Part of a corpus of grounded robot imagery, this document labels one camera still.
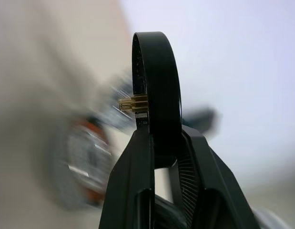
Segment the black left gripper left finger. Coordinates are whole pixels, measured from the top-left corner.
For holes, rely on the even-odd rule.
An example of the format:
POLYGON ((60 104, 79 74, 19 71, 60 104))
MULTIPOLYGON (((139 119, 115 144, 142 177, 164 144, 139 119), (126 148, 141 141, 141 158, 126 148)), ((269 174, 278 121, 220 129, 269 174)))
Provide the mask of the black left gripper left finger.
POLYGON ((154 227, 154 151, 148 128, 134 131, 112 169, 99 227, 154 227))

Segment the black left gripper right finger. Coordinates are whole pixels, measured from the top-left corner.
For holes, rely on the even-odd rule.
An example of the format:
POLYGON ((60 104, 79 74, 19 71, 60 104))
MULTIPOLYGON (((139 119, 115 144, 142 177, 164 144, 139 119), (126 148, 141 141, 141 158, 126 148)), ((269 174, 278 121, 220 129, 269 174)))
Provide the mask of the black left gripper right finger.
POLYGON ((257 221, 230 168, 197 130, 183 126, 177 155, 189 229, 255 229, 257 221))

